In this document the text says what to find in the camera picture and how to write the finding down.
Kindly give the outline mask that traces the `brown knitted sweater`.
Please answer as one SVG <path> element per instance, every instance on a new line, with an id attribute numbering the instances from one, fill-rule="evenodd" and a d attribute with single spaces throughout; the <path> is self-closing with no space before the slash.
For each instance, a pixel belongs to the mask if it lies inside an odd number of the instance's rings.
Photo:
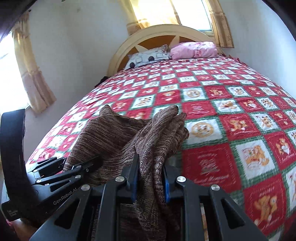
<path id="1" fill-rule="evenodd" d="M 139 155 L 137 199 L 120 207 L 122 240 L 178 239 L 180 225 L 165 201 L 162 167 L 189 136 L 186 117 L 176 105 L 150 120 L 122 116 L 106 105 L 84 127 L 67 157 L 64 171 L 100 156 L 102 167 L 87 179 L 88 184 L 98 186 L 120 175 L 133 156 Z"/>

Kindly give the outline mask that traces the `yellow curtain left window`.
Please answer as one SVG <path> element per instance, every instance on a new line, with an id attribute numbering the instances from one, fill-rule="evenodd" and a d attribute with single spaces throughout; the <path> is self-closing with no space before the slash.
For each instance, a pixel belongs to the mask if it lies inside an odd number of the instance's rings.
<path id="1" fill-rule="evenodd" d="M 56 97 L 36 63 L 30 39 L 28 12 L 25 12 L 17 20 L 11 32 L 16 61 L 29 99 L 29 105 L 35 113 L 42 113 L 56 101 Z"/>

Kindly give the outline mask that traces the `red patchwork teddy bedspread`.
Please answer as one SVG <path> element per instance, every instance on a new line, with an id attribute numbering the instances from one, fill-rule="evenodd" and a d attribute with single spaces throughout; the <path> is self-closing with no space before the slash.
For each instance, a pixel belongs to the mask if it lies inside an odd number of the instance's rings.
<path id="1" fill-rule="evenodd" d="M 66 157 L 86 123 L 109 105 L 135 119 L 177 105 L 190 135 L 177 159 L 197 184 L 218 184 L 269 240 L 295 220 L 295 99 L 227 57 L 167 60 L 121 71 L 77 102 L 29 163 Z"/>

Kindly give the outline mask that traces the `grey patterned pillow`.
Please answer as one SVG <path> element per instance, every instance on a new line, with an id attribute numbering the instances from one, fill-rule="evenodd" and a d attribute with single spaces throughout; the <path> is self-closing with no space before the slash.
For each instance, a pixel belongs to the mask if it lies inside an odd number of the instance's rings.
<path id="1" fill-rule="evenodd" d="M 168 46 L 165 44 L 160 47 L 156 47 L 143 52 L 128 55 L 129 60 L 124 70 L 138 68 L 138 67 L 141 67 L 150 63 L 156 63 L 162 60 L 169 60 L 170 58 L 167 54 L 167 49 L 168 49 Z"/>

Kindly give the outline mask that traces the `cream wooden headboard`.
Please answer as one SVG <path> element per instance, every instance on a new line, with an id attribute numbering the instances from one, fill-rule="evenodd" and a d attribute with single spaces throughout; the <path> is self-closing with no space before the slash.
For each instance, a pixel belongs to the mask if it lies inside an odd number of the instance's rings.
<path id="1" fill-rule="evenodd" d="M 167 45 L 168 49 L 183 42 L 215 42 L 212 37 L 182 25 L 155 25 L 129 36 L 115 52 L 108 66 L 107 76 L 121 71 L 128 62 L 128 55 Z"/>

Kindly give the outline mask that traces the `pink pillow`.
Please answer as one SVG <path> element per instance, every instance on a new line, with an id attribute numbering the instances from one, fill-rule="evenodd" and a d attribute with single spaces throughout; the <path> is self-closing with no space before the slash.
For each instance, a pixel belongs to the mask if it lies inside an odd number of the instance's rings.
<path id="1" fill-rule="evenodd" d="M 184 42 L 170 50 L 173 60 L 191 58 L 212 58 L 217 56 L 218 50 L 213 42 Z"/>

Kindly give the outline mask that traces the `yellow curtain behind headboard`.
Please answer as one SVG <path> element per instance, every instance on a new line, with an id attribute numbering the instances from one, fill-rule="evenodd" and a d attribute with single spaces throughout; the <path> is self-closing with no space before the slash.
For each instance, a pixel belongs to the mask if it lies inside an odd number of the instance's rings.
<path id="1" fill-rule="evenodd" d="M 120 1 L 129 35 L 155 25 L 173 24 L 198 30 L 222 48 L 234 48 L 219 1 Z"/>

